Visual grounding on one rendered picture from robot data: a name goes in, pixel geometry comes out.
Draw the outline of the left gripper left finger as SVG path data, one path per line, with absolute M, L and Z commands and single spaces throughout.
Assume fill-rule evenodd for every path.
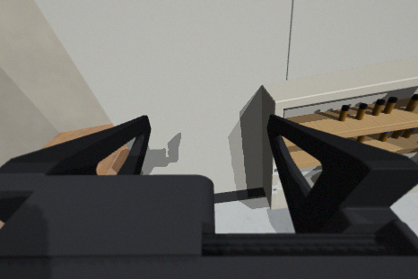
M 90 135 L 14 157 L 0 173 L 45 173 L 47 175 L 98 175 L 98 164 L 135 138 L 117 175 L 140 175 L 151 126 L 147 115 Z

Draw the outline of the light wooden shelf board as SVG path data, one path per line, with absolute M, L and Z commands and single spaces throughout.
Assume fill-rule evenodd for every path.
M 287 118 L 290 121 L 344 138 L 371 135 L 418 127 L 418 105 L 414 111 L 405 108 L 411 98 L 397 100 L 390 114 L 371 115 L 375 104 L 369 104 L 362 120 L 355 119 L 360 106 L 349 108 L 345 121 L 339 121 L 340 109 Z
M 404 131 L 405 129 L 402 134 Z M 401 134 L 398 139 L 395 139 L 391 137 L 393 133 L 394 131 L 390 132 L 386 142 L 379 140 L 381 133 L 366 135 L 363 143 L 399 154 L 418 153 L 418 127 L 412 132 L 409 138 L 404 138 Z M 297 145 L 287 146 L 287 148 L 299 169 L 321 165 L 317 159 L 303 151 Z

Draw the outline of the light grey wall panel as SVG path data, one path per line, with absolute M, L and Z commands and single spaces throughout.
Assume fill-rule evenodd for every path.
M 144 175 L 266 197 L 262 85 L 418 56 L 418 0 L 34 0 L 113 126 L 147 115 Z

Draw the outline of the brown vial with black cap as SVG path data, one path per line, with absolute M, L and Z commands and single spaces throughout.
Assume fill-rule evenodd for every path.
M 417 104 L 418 104 L 418 94 L 414 94 L 412 98 L 410 99 L 409 103 L 407 104 L 405 110 L 414 111 Z
M 362 119 L 363 119 L 363 116 L 364 116 L 364 114 L 365 114 L 365 111 L 366 111 L 366 109 L 367 109 L 367 107 L 368 107 L 368 104 L 366 104 L 366 103 L 361 103 L 361 104 L 360 104 L 360 107 L 359 107 L 359 109 L 358 109 L 358 111 L 357 111 L 357 114 L 356 114 L 355 119 L 362 120 Z
M 385 103 L 385 100 L 378 99 L 376 101 L 376 104 L 375 104 L 374 108 L 373 108 L 373 111 L 371 112 L 371 115 L 378 116 L 382 107 L 383 107 L 383 105 L 384 105 L 384 103 Z
M 388 102 L 383 110 L 383 113 L 390 114 L 396 104 L 396 101 L 397 101 L 396 97 L 389 97 Z
M 338 118 L 339 121 L 345 121 L 349 108 L 350 107 L 348 105 L 343 105 L 342 106 L 341 112 L 340 112 L 340 115 L 339 115 L 339 118 Z

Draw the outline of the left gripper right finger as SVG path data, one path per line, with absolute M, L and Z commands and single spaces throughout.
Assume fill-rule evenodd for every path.
M 276 115 L 267 133 L 295 232 L 319 232 L 345 207 L 390 207 L 418 185 L 418 164 L 405 155 Z M 283 137 L 320 161 L 312 188 Z

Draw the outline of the white wall rack case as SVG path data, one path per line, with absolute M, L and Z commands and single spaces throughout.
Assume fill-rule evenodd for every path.
M 418 86 L 418 56 L 263 84 L 263 188 L 270 209 L 288 208 L 282 189 L 272 194 L 279 175 L 273 176 L 275 162 L 267 133 L 270 115 L 282 118 L 287 108 L 414 86 Z

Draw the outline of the amber vial with blue cap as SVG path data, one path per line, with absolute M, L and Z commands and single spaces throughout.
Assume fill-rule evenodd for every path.
M 402 137 L 409 138 L 414 130 L 415 130 L 415 127 L 414 128 L 407 128 L 404 131 L 404 133 L 402 134 Z
M 362 142 L 363 142 L 363 140 L 364 140 L 364 138 L 365 138 L 365 136 L 366 136 L 366 135 L 360 135 L 360 136 L 358 136 L 356 141 L 357 141 L 357 142 L 361 142 L 361 143 L 362 143 Z
M 402 134 L 403 130 L 404 130 L 404 129 L 394 131 L 394 133 L 393 133 L 393 135 L 392 135 L 391 137 L 392 137 L 392 138 L 395 138 L 395 139 L 398 139 L 398 138 L 399 138 L 399 136 Z
M 379 137 L 379 140 L 380 140 L 381 142 L 386 142 L 386 140 L 387 140 L 388 135 L 390 134 L 390 132 L 391 132 L 391 131 L 381 133 L 381 135 L 380 135 L 380 137 Z

